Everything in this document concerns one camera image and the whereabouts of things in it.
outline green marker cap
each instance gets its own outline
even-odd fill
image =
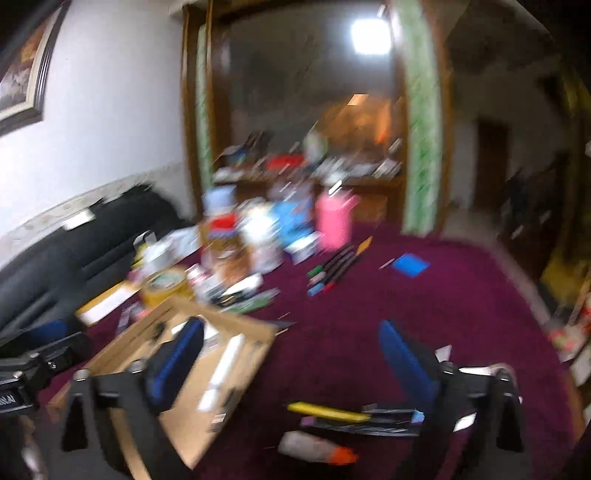
[[[320,272],[322,272],[322,265],[318,265],[316,268],[313,268],[312,270],[310,270],[308,272],[308,277],[312,278],[314,275],[317,275]]]

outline yellow marker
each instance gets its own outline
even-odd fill
[[[357,251],[355,252],[355,256],[362,254],[365,252],[369,246],[371,245],[371,240],[373,240],[373,236],[370,236],[367,240],[361,242],[357,247]]]
[[[290,403],[287,406],[287,410],[294,413],[301,413],[302,415],[312,415],[321,419],[348,421],[350,423],[362,423],[371,418],[371,415],[366,413],[337,410],[335,408],[323,407],[321,405],[314,405],[303,401]]]

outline orange cap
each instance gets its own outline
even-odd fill
[[[337,447],[333,450],[328,463],[331,465],[348,465],[357,461],[357,455],[353,450],[345,447]]]

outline floor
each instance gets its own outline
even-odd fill
[[[487,249],[530,305],[531,313],[540,326],[543,326],[550,320],[550,313],[538,295],[534,282],[496,240],[499,231],[498,221],[489,213],[454,209],[447,218],[443,237],[468,241]]]

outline blue card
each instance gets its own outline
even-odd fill
[[[404,254],[392,263],[392,268],[414,278],[428,268],[429,265],[428,262],[425,262],[422,258],[419,258],[416,255]]]

